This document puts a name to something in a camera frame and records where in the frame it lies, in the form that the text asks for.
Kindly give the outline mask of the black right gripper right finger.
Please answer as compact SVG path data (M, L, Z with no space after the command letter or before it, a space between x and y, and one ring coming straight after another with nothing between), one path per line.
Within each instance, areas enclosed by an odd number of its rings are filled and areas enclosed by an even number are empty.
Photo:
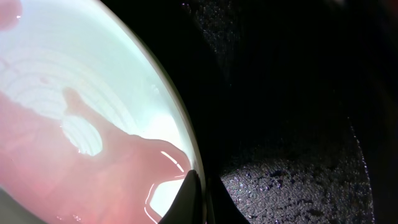
M249 224L218 176L207 180L206 206L206 221L209 224Z

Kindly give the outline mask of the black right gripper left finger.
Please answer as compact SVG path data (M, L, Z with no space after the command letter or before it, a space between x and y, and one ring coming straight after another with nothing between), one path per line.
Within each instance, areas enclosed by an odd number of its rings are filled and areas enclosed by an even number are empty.
M195 170L190 170L170 209L159 224L201 223L203 223L203 197L200 179Z

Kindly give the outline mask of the mint green plate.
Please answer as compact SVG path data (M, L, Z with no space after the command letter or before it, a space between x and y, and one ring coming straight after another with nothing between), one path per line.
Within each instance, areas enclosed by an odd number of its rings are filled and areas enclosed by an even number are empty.
M159 223L203 166L162 67L99 1L1 2L1 222Z

